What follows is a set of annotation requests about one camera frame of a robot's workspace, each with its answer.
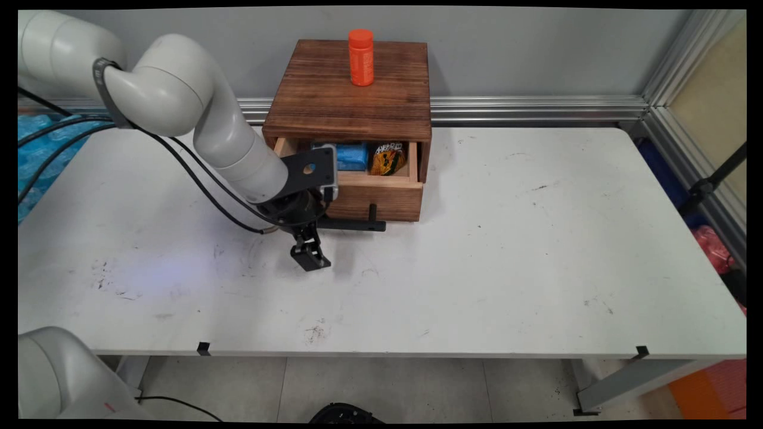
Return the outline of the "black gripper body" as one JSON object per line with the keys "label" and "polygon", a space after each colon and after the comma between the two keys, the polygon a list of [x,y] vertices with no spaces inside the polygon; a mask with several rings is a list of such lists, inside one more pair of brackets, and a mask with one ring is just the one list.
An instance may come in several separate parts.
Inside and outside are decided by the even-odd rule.
{"label": "black gripper body", "polygon": [[303,190],[266,203],[257,204],[255,209],[271,225],[291,235],[314,235],[317,222],[330,207],[330,199],[316,190]]}

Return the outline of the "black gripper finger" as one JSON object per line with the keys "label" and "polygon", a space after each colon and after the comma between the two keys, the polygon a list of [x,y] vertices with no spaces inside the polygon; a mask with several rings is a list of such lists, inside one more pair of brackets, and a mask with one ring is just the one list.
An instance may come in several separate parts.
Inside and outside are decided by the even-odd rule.
{"label": "black gripper finger", "polygon": [[303,229],[303,269],[306,272],[318,271],[330,267],[321,248],[321,237],[317,231],[317,223],[309,223]]}
{"label": "black gripper finger", "polygon": [[310,233],[305,230],[294,230],[292,233],[295,245],[291,248],[291,257],[294,258],[297,263],[310,263],[311,252],[308,244],[311,240]]}

